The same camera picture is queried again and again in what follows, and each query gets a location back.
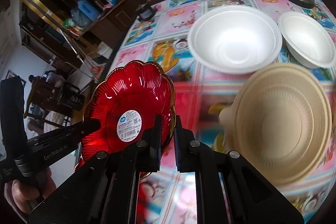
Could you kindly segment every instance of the person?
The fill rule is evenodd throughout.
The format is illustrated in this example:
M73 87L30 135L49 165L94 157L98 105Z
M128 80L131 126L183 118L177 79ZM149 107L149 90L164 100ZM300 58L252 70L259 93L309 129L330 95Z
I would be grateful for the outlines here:
M56 189L56 185L51 178L51 170L48 167L45 171L46 184L42 191L42 196L47 198ZM29 200L34 200L40 195L40 192L33 186L14 180L5 184L4 196L14 211L27 223L28 215L32 211Z
M28 118L27 121L27 128L30 131L34 131L36 132L38 135L42 135L44 134L44 131L42 128L39 127L37 120L33 119L33 118Z
M29 106L31 103L38 105L45 111L55 111L64 114L65 116L71 116L71 108L59 105L57 100L57 96L60 91L60 88L57 86L63 85L63 81L65 81L64 78L61 76L55 77L54 74L51 75L50 73L48 75L50 75L49 80L52 83L46 82L48 76L43 78L40 76L30 75L28 77L32 86L27 99L27 107L24 113L24 118L28 116Z

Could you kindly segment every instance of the human hand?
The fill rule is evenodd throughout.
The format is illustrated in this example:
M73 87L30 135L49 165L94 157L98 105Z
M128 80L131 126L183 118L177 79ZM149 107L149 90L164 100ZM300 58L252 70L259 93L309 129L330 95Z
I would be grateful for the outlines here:
M45 170L46 185L43 189L43 197L47 198L55 189L56 185L51 178L51 170L48 167ZM31 206L29 200L34 200L40 195L39 191L30 185L23 184L18 180L14 180L12 184L12 195L16 206L24 213L29 214L31 212Z

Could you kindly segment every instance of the black device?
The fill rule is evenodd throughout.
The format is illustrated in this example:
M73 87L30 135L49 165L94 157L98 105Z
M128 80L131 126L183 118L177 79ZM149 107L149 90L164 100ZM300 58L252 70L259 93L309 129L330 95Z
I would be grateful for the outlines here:
M0 161L0 178L2 184L18 179L41 190L45 183L43 171L76 150L83 136L100 128L100 121L79 122L28 140L23 122L24 103L20 77L2 80L0 117L6 158Z
M48 165L69 154L81 136L96 131L100 123L93 119L27 141L22 132L23 88L19 88L19 79L3 80L0 86L1 127L8 151L7 161L0 162L0 174L3 182L19 179L30 183L25 179L35 178ZM3 103L11 104L8 120L3 120ZM11 127L14 119L18 125ZM135 223L140 172L160 169L161 131L162 118L156 115L153 128L144 130L141 140L121 152L96 153L31 212L28 223ZM21 150L14 147L18 136ZM66 149L55 152L64 145ZM178 171L195 172L198 224L304 223L300 212L243 156L237 151L212 151L196 141L192 131L182 127L179 116L174 147Z
M138 20L140 22L151 20L155 14L156 9L153 9L148 2L141 4L135 10L135 13L138 15Z
M61 105L81 111L84 106L85 96L80 93L80 89L78 87L65 82L58 93L57 102Z

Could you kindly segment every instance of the white bowl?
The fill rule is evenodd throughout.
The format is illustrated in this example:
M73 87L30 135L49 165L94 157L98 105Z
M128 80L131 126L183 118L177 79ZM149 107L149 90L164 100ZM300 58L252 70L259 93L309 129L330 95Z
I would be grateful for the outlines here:
M202 15L190 29L187 41L199 62L231 74L253 72L270 64L282 46L274 20L244 5L218 7Z
M334 42L314 19L298 12L283 13L279 28L294 58L307 68L329 68L336 60Z

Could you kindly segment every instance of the table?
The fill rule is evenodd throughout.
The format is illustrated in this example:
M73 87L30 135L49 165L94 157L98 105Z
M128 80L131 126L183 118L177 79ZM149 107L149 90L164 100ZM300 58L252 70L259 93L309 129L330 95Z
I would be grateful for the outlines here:
M129 61L158 62L174 81L176 114L185 128L210 147L219 134L225 135L218 116L209 114L216 103L232 103L251 76L228 75L210 70L190 54L186 39L192 24L205 12L221 5L247 5L267 13L277 22L287 11L307 14L329 32L336 43L336 19L322 0L313 9L296 6L288 0L165 0L154 5L157 13L150 22L135 21L123 41L110 71ZM297 63L286 45L274 61ZM336 68L311 69L321 82L334 108ZM336 180L335 127L320 165L298 183L279 188L302 213L307 222L325 200ZM180 174L175 166L174 144L162 155L161 169L140 181L137 222L147 224L197 223L194 173Z

